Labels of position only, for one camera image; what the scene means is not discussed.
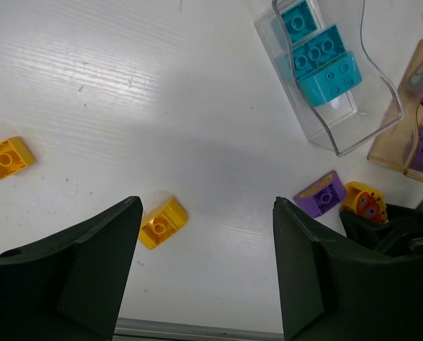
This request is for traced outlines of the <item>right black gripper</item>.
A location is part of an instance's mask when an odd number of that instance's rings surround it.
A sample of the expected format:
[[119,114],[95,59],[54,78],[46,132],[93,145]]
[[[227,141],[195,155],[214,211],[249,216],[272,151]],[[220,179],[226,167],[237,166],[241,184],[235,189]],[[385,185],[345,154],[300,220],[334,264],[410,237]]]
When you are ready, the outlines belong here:
[[343,211],[340,219],[346,236],[381,254],[423,253],[423,210],[388,205],[388,221],[377,223]]

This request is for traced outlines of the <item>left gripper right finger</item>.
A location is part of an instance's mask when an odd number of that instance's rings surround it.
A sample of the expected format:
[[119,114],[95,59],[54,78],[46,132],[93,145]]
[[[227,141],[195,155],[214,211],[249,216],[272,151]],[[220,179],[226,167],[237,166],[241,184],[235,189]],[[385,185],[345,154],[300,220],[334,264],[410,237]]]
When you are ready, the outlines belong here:
[[286,340],[423,340],[423,253],[378,253],[282,197],[273,235]]

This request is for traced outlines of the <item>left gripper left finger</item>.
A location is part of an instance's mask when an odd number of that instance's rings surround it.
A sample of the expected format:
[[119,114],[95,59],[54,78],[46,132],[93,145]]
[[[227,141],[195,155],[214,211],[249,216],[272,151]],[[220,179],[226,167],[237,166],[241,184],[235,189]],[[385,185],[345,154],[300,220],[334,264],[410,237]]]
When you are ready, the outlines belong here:
[[142,214],[130,196],[0,254],[0,340],[110,340]]

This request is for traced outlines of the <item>yellow butterfly lego brick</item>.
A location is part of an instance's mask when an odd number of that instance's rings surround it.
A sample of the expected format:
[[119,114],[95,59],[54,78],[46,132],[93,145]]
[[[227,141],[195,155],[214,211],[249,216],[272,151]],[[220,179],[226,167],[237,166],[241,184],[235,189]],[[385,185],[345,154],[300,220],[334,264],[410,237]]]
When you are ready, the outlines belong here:
[[378,224],[385,224],[388,221],[387,205],[379,190],[357,181],[345,184],[344,188],[346,197],[341,202],[342,210]]

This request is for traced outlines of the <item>purple rounded lego brick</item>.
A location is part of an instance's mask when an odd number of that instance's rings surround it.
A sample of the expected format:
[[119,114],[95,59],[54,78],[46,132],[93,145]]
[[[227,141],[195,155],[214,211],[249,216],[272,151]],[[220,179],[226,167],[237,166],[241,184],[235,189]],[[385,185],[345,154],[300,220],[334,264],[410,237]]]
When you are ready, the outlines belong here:
[[293,200],[299,209],[317,218],[339,205],[346,196],[347,191],[338,173],[331,170],[298,192]]

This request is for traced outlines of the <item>yellow curved lego brick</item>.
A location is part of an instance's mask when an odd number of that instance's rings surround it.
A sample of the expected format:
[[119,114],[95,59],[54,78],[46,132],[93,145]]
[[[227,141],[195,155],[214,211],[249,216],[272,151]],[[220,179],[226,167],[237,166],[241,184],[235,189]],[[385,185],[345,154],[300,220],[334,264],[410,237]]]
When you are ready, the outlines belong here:
[[138,241],[147,249],[155,249],[179,232],[188,222],[189,215],[175,197],[146,214],[141,221]]

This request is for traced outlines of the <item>teal rounded lego brick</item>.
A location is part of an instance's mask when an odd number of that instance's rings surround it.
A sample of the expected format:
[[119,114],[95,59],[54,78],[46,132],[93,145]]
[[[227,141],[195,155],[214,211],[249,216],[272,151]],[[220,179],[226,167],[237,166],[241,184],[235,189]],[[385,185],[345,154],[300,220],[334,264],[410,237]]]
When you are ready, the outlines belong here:
[[362,80],[354,53],[347,52],[300,80],[299,85],[308,102],[319,107],[350,91]]

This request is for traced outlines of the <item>teal rectangular lego brick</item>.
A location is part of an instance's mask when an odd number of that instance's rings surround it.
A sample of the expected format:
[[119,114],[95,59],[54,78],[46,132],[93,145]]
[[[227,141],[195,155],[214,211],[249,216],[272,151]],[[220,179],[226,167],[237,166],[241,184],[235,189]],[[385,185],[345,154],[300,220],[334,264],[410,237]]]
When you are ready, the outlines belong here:
[[296,78],[306,78],[345,52],[338,26],[328,27],[293,50]]

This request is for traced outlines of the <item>small teal lego brick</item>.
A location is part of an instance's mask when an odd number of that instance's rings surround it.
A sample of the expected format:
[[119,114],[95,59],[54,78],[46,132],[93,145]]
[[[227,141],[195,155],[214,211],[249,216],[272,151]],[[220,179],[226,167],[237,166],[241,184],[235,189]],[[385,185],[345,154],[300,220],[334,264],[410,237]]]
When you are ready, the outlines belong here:
[[316,1],[294,1],[280,10],[280,15],[282,25],[278,38],[282,48],[288,43],[299,45],[325,29]]

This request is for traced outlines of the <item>orange translucent container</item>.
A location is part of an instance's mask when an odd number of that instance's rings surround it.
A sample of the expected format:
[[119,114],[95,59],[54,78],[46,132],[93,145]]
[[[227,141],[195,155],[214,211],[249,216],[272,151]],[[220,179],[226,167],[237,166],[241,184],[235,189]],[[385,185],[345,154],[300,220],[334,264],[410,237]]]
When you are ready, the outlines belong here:
[[398,93],[404,119],[374,140],[368,160],[423,182],[423,173],[410,169],[418,146],[419,128],[423,125],[423,39],[407,66]]

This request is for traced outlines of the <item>small yellow lego brick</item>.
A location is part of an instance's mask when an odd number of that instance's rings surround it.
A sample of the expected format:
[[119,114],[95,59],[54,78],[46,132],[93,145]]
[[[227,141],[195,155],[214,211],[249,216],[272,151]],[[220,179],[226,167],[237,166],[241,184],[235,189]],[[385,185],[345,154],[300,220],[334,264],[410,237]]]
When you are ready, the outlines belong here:
[[0,180],[27,169],[35,162],[35,156],[20,136],[0,142]]

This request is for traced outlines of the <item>clear plastic container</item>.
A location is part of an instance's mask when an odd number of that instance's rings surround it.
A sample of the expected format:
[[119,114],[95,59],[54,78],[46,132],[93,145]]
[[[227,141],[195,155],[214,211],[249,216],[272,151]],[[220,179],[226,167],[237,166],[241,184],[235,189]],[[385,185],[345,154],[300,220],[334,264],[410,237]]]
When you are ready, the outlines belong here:
[[364,1],[272,1],[255,22],[307,140],[345,156],[400,123],[391,80],[362,39]]

